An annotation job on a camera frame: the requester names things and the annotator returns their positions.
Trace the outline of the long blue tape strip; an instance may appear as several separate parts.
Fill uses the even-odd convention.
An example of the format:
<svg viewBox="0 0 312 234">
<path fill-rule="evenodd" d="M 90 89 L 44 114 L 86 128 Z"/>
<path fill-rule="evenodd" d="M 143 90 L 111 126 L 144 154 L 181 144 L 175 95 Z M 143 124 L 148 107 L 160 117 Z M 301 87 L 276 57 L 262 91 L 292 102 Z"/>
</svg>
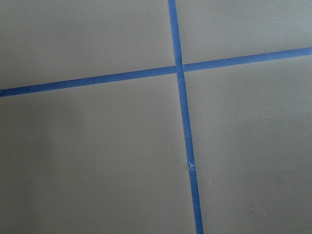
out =
<svg viewBox="0 0 312 234">
<path fill-rule="evenodd" d="M 184 133 L 184 140 L 185 140 L 186 158 L 187 158 L 187 165 L 188 165 L 188 171 L 189 171 L 192 204 L 193 204 L 193 212 L 194 212 L 194 219 L 195 219 L 195 231 L 197 234 L 202 234 L 204 233 L 204 230 L 203 230 L 203 223 L 202 223 L 196 164 L 195 164 L 195 157 L 194 157 L 192 130 L 191 130 L 190 116 L 189 116 L 188 97 L 187 97 L 185 75 L 184 75 L 183 63 L 182 63 L 182 49 L 181 49 L 176 2 L 174 0 L 168 0 L 168 8 L 169 8 L 169 17 L 170 17 L 171 33 L 172 33 L 172 41 L 173 41 L 173 49 L 174 49 L 174 57 L 175 57 L 175 69 L 176 69 L 176 76 L 177 76 L 177 85 L 178 85 L 181 117 L 182 117 L 182 124 L 183 124 L 183 133 Z"/>
</svg>

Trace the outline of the crossing blue tape strip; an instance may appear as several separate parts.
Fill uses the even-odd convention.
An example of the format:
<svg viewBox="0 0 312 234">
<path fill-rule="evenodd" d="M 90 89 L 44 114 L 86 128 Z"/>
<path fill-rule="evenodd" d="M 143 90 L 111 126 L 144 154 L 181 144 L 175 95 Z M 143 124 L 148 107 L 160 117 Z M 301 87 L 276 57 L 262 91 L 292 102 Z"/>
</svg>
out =
<svg viewBox="0 0 312 234">
<path fill-rule="evenodd" d="M 304 57 L 304 56 L 310 56 L 311 54 L 312 54 L 312 49 L 310 47 L 306 47 L 306 48 L 300 48 L 300 49 L 270 52 L 270 53 L 263 53 L 263 54 L 257 54 L 257 55 L 223 58 L 223 59 L 216 59 L 216 60 L 210 60 L 210 61 L 189 63 L 189 64 L 182 65 L 182 68 L 184 72 L 191 72 L 191 71 L 197 71 L 197 70 L 207 70 L 207 69 L 213 69 L 213 68 L 218 68 L 218 67 L 234 66 L 234 65 L 241 65 L 241 64 L 247 64 L 247 63 L 256 63 L 256 62 L 263 62 L 263 61 L 269 61 L 269 60 Z M 176 73 L 175 66 L 160 67 L 160 68 L 154 68 L 154 69 L 110 74 L 110 75 L 97 76 L 97 77 L 79 78 L 79 79 L 73 79 L 73 80 L 64 80 L 64 81 L 58 81 L 58 82 L 1 89 L 0 96 L 3 98 L 3 97 L 38 93 L 38 92 L 44 92 L 44 91 L 52 91 L 52 90 L 59 90 L 59 89 L 66 89 L 66 88 L 73 88 L 73 87 L 95 85 L 95 84 L 101 84 L 101 83 L 109 83 L 109 82 L 117 82 L 117 81 L 124 81 L 124 80 L 169 75 L 169 74 L 175 74 L 175 73 Z"/>
</svg>

